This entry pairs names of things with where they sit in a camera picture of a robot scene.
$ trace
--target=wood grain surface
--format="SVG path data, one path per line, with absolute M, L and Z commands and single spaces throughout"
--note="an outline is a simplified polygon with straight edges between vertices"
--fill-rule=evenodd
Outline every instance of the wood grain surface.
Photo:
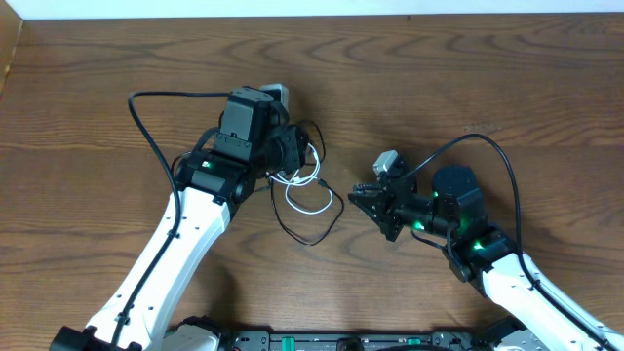
M 339 193 L 395 148 L 412 163 L 447 140 L 499 141 L 518 177 L 526 251 L 624 332 L 624 15 L 29 21 L 0 102 L 0 348 L 45 349 L 84 327 L 162 216 L 166 178 L 134 125 L 134 90 L 227 91 L 282 82 L 318 122 Z M 222 99 L 146 97 L 170 160 L 217 124 Z M 491 217 L 513 235 L 498 156 L 458 145 Z M 319 188 L 294 195 L 311 206 Z M 285 220 L 310 238 L 330 214 Z M 386 242 L 354 206 L 321 245 L 282 232 L 254 194 L 200 264 L 172 324 L 208 314 L 276 331 L 475 328 L 505 312 L 407 231 Z

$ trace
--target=wire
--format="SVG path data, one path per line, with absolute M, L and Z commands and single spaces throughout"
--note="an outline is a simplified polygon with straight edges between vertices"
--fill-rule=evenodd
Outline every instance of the wire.
M 429 158 L 427 158 L 424 162 L 416 166 L 416 168 L 414 168 L 407 174 L 401 176 L 401 179 L 406 178 L 408 176 L 415 175 L 423 167 L 425 167 L 427 164 L 433 161 L 436 157 L 440 156 L 440 154 L 447 151 L 453 145 L 463 140 L 469 139 L 469 138 L 478 138 L 478 139 L 486 141 L 498 152 L 500 157 L 503 159 L 503 162 L 505 163 L 505 167 L 507 168 L 507 173 L 509 174 L 509 178 L 511 180 L 511 186 L 514 191 L 514 205 L 516 209 L 516 244 L 517 244 L 516 255 L 518 256 L 518 261 L 520 263 L 520 266 L 523 269 L 523 272 L 525 273 L 525 276 L 528 279 L 528 281 L 531 283 L 532 287 L 535 288 L 539 293 L 541 293 L 541 295 L 550 304 L 552 304 L 553 307 L 555 307 L 555 309 L 557 309 L 562 315 L 564 315 L 566 318 L 571 320 L 580 330 L 587 333 L 587 335 L 591 339 L 593 339 L 596 343 L 598 343 L 601 348 L 605 348 L 607 350 L 615 350 L 611 345 L 609 345 L 608 340 L 602 339 L 594 331 L 590 330 L 587 326 L 585 326 L 585 324 L 583 324 L 575 316 L 573 316 L 570 312 L 568 312 L 563 306 L 561 306 L 561 304 L 557 300 L 555 300 L 554 297 L 549 295 L 544 290 L 544 288 L 541 286 L 541 282 L 539 280 L 535 280 L 532 274 L 528 271 L 527 264 L 525 263 L 525 257 L 524 257 L 524 251 L 523 251 L 522 232 L 521 232 L 522 217 L 521 217 L 521 206 L 520 206 L 520 194 L 518 191 L 518 184 L 516 182 L 516 176 L 514 175 L 514 171 L 511 167 L 511 163 L 509 162 L 509 159 L 507 158 L 507 155 L 505 155 L 505 152 L 500 148 L 500 146 L 498 146 L 498 144 L 494 140 L 492 140 L 491 138 L 487 136 L 480 135 L 480 134 L 468 134 L 465 136 L 460 136 L 454 140 L 451 140 L 450 142 L 448 142 L 447 144 L 439 148 L 436 152 L 431 154 L 431 156 L 429 156 Z
M 421 242 L 421 243 L 425 243 L 425 244 L 427 244 L 427 245 L 430 245 L 430 246 L 432 246 L 432 247 L 434 247 L 434 248 L 436 248 L 436 249 L 440 249 L 440 250 L 444 250 L 444 249 L 445 249 L 445 247 L 443 247 L 442 245 L 440 245 L 440 244 L 438 244 L 438 243 L 436 243 L 436 242 L 433 242 L 433 241 L 431 241 L 431 240 L 428 240 L 428 239 L 424 239 L 424 238 L 419 237 L 419 236 L 416 234 L 416 232 L 415 232 L 415 231 L 413 231 L 413 229 L 411 230 L 411 236 L 412 236 L 414 239 L 416 239 L 417 241 L 419 241 L 419 242 Z
M 284 197 L 286 198 L 286 202 L 289 203 L 289 205 L 291 205 L 291 207 L 295 210 L 297 210 L 298 212 L 304 214 L 304 215 L 318 215 L 320 213 L 322 213 L 323 211 L 325 211 L 326 209 L 328 209 L 333 202 L 333 193 L 328 190 L 330 192 L 330 201 L 321 209 L 317 210 L 317 211 L 307 211 L 304 210 L 302 208 L 300 208 L 299 206 L 297 206 L 295 204 L 295 200 L 293 200 L 293 198 L 289 195 L 289 190 L 291 189 L 291 186 L 305 186 L 308 185 L 310 182 L 312 182 L 314 179 L 317 179 L 317 175 L 319 173 L 319 171 L 321 170 L 321 161 L 319 160 L 319 153 L 316 151 L 316 148 L 314 148 L 314 146 L 312 146 L 312 144 L 308 144 L 308 146 L 310 147 L 310 149 L 312 150 L 312 154 L 314 155 L 314 159 L 316 160 L 316 163 L 314 164 L 314 171 L 310 174 L 307 175 L 305 177 L 297 177 L 298 173 L 300 170 L 297 170 L 296 172 L 294 172 L 294 174 L 292 175 L 290 180 L 285 180 L 281 175 L 277 174 L 277 177 L 280 179 L 276 179 L 275 177 L 273 177 L 273 175 L 271 175 L 273 177 L 274 180 L 285 184 L 286 185 L 286 191 L 284 191 Z
M 191 152 L 192 151 L 182 152 L 181 154 L 177 155 L 177 157 L 174 158 L 174 160 L 172 161 L 172 165 L 169 167 L 169 171 L 172 173 L 172 175 L 176 176 L 176 163 L 177 163 L 177 161 L 179 161 L 182 158 L 190 155 Z
M 219 131 L 219 127 L 213 127 L 213 128 L 209 128 L 205 132 L 203 132 L 202 136 L 200 136 L 199 140 L 197 140 L 197 143 L 195 144 L 195 147 L 193 147 L 193 151 L 201 150 L 202 147 L 204 147 L 204 145 L 206 145 L 208 140 L 210 140 L 211 137 L 213 137 L 213 135 L 216 134 L 218 131 Z
M 174 195 L 175 220 L 174 220 L 174 225 L 167 236 L 167 239 L 163 243 L 163 246 L 156 253 L 156 255 L 154 256 L 154 259 L 152 259 L 152 261 L 149 263 L 149 265 L 147 266 L 147 269 L 145 269 L 145 272 L 140 277 L 140 279 L 136 283 L 135 288 L 133 289 L 132 293 L 128 297 L 128 301 L 126 302 L 124 309 L 118 315 L 117 326 L 115 326 L 115 331 L 113 332 L 113 335 L 110 341 L 111 350 L 115 350 L 117 348 L 117 344 L 119 343 L 119 337 L 121 336 L 121 329 L 126 325 L 126 323 L 130 321 L 130 317 L 129 317 L 130 310 L 134 306 L 138 293 L 143 288 L 143 285 L 145 285 L 147 278 L 149 278 L 149 275 L 152 273 L 152 271 L 156 267 L 156 264 L 158 264 L 158 261 L 163 256 L 163 254 L 165 253 L 165 251 L 171 244 L 172 240 L 176 237 L 177 230 L 179 229 L 179 224 L 181 221 L 181 212 L 182 212 L 181 202 L 179 199 L 179 193 L 177 192 L 176 182 L 174 180 L 174 173 L 170 169 L 170 166 L 167 163 L 167 159 L 163 155 L 163 152 L 160 150 L 160 148 L 156 144 L 156 141 L 154 141 L 154 138 L 149 134 L 149 132 L 147 131 L 143 123 L 140 121 L 140 118 L 138 118 L 137 112 L 135 110 L 135 97 L 143 97 L 143 96 L 227 97 L 229 96 L 229 93 L 187 93 L 187 92 L 155 92 L 154 91 L 154 92 L 135 92 L 135 93 L 130 94 L 130 96 L 128 97 L 128 108 L 130 109 L 130 113 L 132 114 L 133 119 L 135 120 L 136 126 L 138 127 L 140 132 L 145 137 L 145 140 L 147 140 L 147 143 L 149 143 L 149 146 L 152 148 L 152 150 L 156 154 L 156 157 L 158 158 L 158 161 L 160 162 L 161 166 L 163 166 L 163 169 L 165 169 L 165 174 L 167 175 L 167 179 L 169 180 L 169 184 L 172 188 L 172 193 Z
M 321 140 L 321 146 L 323 147 L 323 156 L 321 157 L 321 163 L 323 163 L 323 161 L 325 161 L 325 155 L 327 154 L 327 150 L 325 149 L 325 140 L 323 139 L 323 133 L 321 133 L 321 129 L 319 128 L 319 125 L 316 124 L 316 122 L 309 120 L 309 119 L 305 119 L 300 121 L 298 124 L 304 124 L 304 123 L 309 123 L 312 126 L 314 126 L 314 128 L 316 128 L 316 131 L 319 133 L 319 139 Z
M 336 217 L 333 219 L 328 229 L 325 231 L 323 235 L 321 235 L 319 239 L 317 239 L 314 242 L 305 241 L 303 238 L 301 238 L 299 234 L 294 232 L 292 229 L 288 228 L 288 226 L 286 226 L 286 224 L 284 224 L 284 222 L 280 218 L 280 215 L 278 214 L 278 211 L 277 211 L 277 206 L 275 205 L 275 196 L 273 194 L 274 181 L 272 178 L 268 178 L 268 181 L 269 181 L 269 187 L 271 191 L 271 205 L 273 205 L 273 212 L 275 212 L 275 217 L 277 218 L 278 223 L 280 223 L 280 226 L 282 227 L 282 229 L 284 229 L 284 231 L 288 235 L 290 235 L 293 239 L 297 240 L 297 242 L 301 245 L 315 246 L 319 244 L 320 242 L 322 242 L 328 236 L 328 234 L 330 234 L 333 226 L 335 225 L 335 223 L 338 221 L 338 219 L 344 212 L 344 200 L 342 200 L 342 197 L 338 195 L 338 193 L 333 191 L 333 189 L 322 178 L 319 178 L 318 179 L 319 185 L 323 186 L 324 188 L 327 188 L 333 194 L 333 196 L 335 196 L 340 201 L 340 212 L 336 215 Z
M 433 346 L 433 345 L 401 345 L 401 346 L 391 346 L 382 349 L 377 349 L 376 351 L 411 351 L 411 350 L 430 350 L 430 351 L 449 351 L 451 349 L 442 346 Z
M 452 253 L 452 242 L 450 241 L 450 234 L 457 229 L 457 223 L 451 223 L 447 228 L 447 253 L 450 259 L 455 260 L 455 255 Z

